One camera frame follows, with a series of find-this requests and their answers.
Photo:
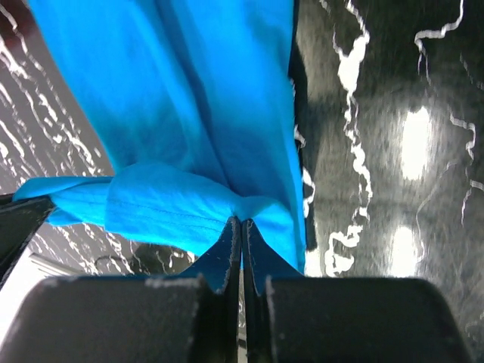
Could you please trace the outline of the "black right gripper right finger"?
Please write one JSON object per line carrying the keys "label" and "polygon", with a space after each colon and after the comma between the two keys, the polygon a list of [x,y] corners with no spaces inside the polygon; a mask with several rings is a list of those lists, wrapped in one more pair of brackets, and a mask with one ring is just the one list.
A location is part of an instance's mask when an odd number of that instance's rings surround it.
{"label": "black right gripper right finger", "polygon": [[309,278],[242,224],[250,362],[469,362],[445,299],[416,278]]}

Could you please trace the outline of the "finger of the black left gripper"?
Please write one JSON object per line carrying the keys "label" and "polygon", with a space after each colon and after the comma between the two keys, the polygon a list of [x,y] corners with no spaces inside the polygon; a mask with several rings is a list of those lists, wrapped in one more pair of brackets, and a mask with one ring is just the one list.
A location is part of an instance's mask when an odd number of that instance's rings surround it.
{"label": "finger of the black left gripper", "polygon": [[54,210],[48,197],[13,201],[1,196],[1,282],[6,282],[29,242]]}

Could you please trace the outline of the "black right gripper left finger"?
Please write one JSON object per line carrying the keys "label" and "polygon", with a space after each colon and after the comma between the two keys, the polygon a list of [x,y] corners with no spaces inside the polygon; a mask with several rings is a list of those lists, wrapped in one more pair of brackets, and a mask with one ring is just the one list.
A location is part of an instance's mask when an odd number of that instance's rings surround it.
{"label": "black right gripper left finger", "polygon": [[3,362],[237,361],[240,221],[177,275],[48,278],[26,296]]}

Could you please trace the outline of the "blue t shirt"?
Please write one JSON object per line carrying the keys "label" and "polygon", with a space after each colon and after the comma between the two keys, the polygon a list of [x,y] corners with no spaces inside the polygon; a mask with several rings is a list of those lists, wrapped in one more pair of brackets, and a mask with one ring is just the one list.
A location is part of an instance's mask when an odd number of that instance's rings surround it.
{"label": "blue t shirt", "polygon": [[305,265],[303,184],[289,77],[292,1],[31,1],[112,176],[26,181],[52,225],[205,253],[252,219]]}

